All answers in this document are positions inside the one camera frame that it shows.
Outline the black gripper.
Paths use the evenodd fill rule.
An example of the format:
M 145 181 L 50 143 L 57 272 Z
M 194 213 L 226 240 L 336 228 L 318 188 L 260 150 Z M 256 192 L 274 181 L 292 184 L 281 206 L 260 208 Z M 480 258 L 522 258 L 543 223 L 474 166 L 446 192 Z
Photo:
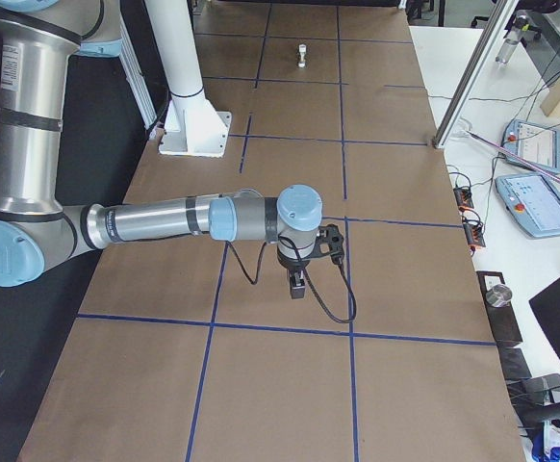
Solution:
M 305 296 L 306 282 L 302 271 L 309 265 L 309 259 L 297 257 L 292 249 L 287 250 L 284 247 L 278 247 L 277 260 L 287 270 L 291 298 Z

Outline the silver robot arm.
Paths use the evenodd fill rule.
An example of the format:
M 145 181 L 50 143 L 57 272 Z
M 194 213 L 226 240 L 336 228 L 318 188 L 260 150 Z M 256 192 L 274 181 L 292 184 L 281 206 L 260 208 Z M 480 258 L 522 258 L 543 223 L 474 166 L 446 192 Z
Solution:
M 110 244 L 207 235 L 275 244 L 292 297 L 312 289 L 322 201 L 306 185 L 141 205 L 61 205 L 55 197 L 69 58 L 121 51 L 116 1 L 0 1 L 0 287 L 13 287 Z

